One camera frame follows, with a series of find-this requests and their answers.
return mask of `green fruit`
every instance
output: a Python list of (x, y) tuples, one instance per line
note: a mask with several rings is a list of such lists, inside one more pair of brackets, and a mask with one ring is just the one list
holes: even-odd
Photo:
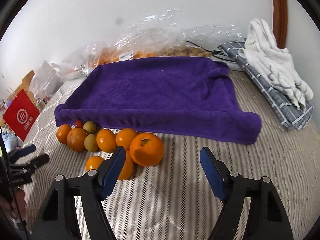
[(94, 122), (88, 121), (83, 125), (83, 130), (85, 130), (88, 134), (94, 134), (97, 130), (97, 126)]
[(99, 150), (99, 147), (97, 145), (97, 138), (94, 134), (89, 134), (84, 139), (84, 147), (89, 152), (97, 152)]

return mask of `blue object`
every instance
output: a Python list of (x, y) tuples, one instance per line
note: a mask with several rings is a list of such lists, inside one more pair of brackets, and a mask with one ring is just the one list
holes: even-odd
[(4, 133), (2, 134), (2, 139), (4, 141), (5, 149), (7, 153), (16, 149), (19, 146), (19, 141), (17, 136)]
[(209, 153), (205, 150), (205, 148), (202, 148), (200, 151), (200, 163), (213, 194), (219, 198), (221, 202), (225, 202), (228, 196), (224, 189), (224, 183), (209, 154), (212, 153)]
[(17, 157), (21, 158), (35, 151), (36, 151), (36, 146), (34, 144), (31, 144), (30, 146), (27, 146), (22, 148), (21, 150), (18, 150), (16, 152), (16, 155)]
[(111, 195), (124, 165), (125, 158), (125, 149), (123, 147), (118, 147), (116, 149), (116, 152), (112, 154), (110, 159), (103, 161), (103, 163), (109, 162), (110, 166), (102, 179), (102, 192), (100, 196), (102, 200), (105, 200), (108, 196)]

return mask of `crumpled plastic wrap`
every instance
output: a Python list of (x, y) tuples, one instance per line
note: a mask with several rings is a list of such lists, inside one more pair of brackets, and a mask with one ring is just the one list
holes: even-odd
[(43, 99), (50, 100), (62, 85), (59, 73), (45, 61), (33, 76), (29, 91), (39, 103)]
[[(180, 9), (150, 15), (126, 28), (113, 46), (92, 44), (71, 53), (60, 64), (62, 79), (88, 76), (97, 66), (116, 61), (159, 56), (210, 57), (228, 41), (243, 41), (235, 25), (206, 25), (179, 30)], [(187, 43), (191, 41), (205, 49)]]

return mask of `purple towel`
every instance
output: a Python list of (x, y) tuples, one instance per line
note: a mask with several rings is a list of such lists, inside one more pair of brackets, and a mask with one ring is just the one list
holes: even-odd
[(151, 57), (98, 66), (65, 104), (57, 126), (102, 127), (255, 143), (261, 120), (238, 108), (228, 66), (205, 57)]

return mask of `bed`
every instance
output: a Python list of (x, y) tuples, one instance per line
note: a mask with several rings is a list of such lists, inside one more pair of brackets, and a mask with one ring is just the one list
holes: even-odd
[[(207, 239), (222, 203), (214, 197), (199, 163), (199, 151), (208, 146), (218, 160), (244, 177), (269, 176), (279, 192), (292, 227), (294, 239), (303, 239), (320, 215), (320, 136), (313, 120), (300, 131), (285, 130), (269, 103), (244, 72), (230, 71), (236, 96), (243, 111), (257, 113), (261, 132), (253, 145), (210, 139), (157, 134), (164, 142), (164, 159), (159, 166), (135, 167), (132, 178), (118, 181), (112, 195), (103, 202), (117, 239)], [(47, 153), (50, 162), (34, 174), (26, 191), (27, 225), (32, 230), (37, 212), (55, 176), (84, 174), (91, 152), (79, 154), (60, 144), (55, 132), (54, 109), (82, 80), (65, 83), (41, 112), (25, 140), (37, 151), (25, 162)], [(110, 154), (99, 152), (108, 158)], [(250, 200), (244, 203), (235, 239), (242, 239)], [(76, 210), (83, 239), (89, 239), (82, 205)]]

